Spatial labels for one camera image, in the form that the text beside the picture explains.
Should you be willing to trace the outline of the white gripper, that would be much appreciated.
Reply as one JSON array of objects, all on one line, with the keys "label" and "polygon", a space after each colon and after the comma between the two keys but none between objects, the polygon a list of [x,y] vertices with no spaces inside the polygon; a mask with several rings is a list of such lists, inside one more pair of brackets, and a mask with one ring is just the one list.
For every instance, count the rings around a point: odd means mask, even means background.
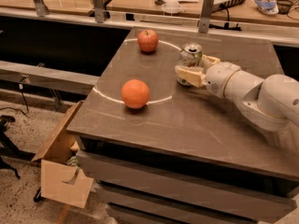
[{"label": "white gripper", "polygon": [[241,67],[236,64],[221,62],[219,58],[207,55],[202,56],[200,66],[176,65],[178,83],[196,88],[206,85],[207,90],[219,98],[225,97],[225,87],[231,76],[241,70]]}]

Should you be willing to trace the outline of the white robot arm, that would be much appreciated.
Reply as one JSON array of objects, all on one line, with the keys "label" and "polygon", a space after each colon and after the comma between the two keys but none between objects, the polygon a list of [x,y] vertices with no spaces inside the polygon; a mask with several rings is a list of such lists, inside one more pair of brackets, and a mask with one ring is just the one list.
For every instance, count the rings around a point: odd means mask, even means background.
[{"label": "white robot arm", "polygon": [[178,78],[205,90],[217,106],[240,116],[269,143],[299,151],[299,82],[274,74],[261,78],[239,65],[206,56],[197,67],[177,65]]}]

